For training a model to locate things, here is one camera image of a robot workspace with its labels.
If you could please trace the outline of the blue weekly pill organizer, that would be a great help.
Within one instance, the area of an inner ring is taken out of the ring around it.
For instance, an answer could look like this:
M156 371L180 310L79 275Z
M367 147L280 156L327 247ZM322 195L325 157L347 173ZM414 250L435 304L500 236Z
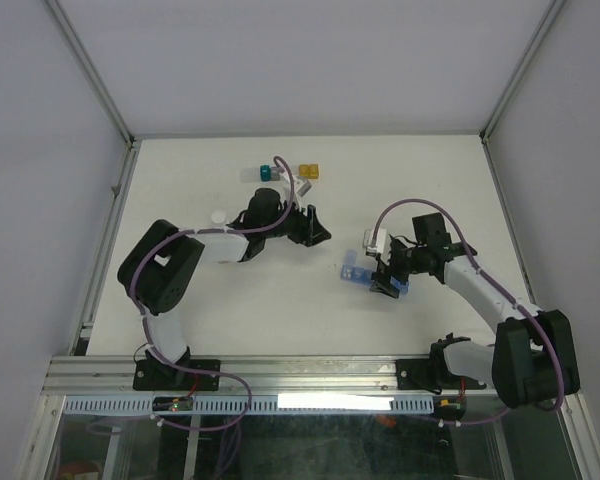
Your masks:
M371 260L374 261L374 267L371 267L371 265L364 266L358 262L358 251L354 249L348 249L343 257L343 262L340 270L340 279L345 282L367 287L370 291L370 286L372 282L371 276L376 271L377 265L386 265L386 262L383 262L382 260L373 257L371 257ZM391 282L383 283L391 283L395 287L399 288L400 296L398 298L406 296L409 292L409 281L407 281L406 283L400 283L396 279L391 277Z

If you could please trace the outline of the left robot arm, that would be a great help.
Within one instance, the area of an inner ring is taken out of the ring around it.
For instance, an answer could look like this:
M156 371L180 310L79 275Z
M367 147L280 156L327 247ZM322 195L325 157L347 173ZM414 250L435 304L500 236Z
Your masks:
M117 281L138 307L148 341L154 375L168 388L189 377L190 350L177 305L201 263L244 263L254 259L273 238L313 247L332 238L313 205L283 200L271 188L255 191L247 208L224 228L198 232L155 221L117 271Z

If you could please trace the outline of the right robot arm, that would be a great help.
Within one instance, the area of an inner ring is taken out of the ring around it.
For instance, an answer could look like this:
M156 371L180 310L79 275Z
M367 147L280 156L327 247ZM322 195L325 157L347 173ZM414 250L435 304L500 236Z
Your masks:
M407 379L432 393L471 379L494 388L510 409L559 404L577 393L581 381L566 315L513 296L478 264L471 246L452 240L442 214L422 215L412 223L413 242L382 228L365 232L363 248L377 262L371 291L396 298L411 276L427 274L464 299L495 339L481 345L449 334L431 344L424 364L407 369Z

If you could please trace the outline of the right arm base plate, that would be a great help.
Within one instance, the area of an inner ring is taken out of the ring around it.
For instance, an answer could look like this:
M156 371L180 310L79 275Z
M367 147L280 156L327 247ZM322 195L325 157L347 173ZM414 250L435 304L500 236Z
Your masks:
M452 374L443 359L402 358L395 361L397 388L401 391L426 390L439 395L443 390L483 390L476 380Z

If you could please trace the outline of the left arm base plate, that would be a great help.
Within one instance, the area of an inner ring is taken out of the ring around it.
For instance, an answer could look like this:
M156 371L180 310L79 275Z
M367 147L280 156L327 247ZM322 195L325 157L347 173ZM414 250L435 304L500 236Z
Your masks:
M136 362L132 388L141 392L184 391L196 387L196 392L215 392L219 388L221 361L219 359L194 359L184 357L183 366L195 370L211 371L212 375L188 373L174 369L149 355Z

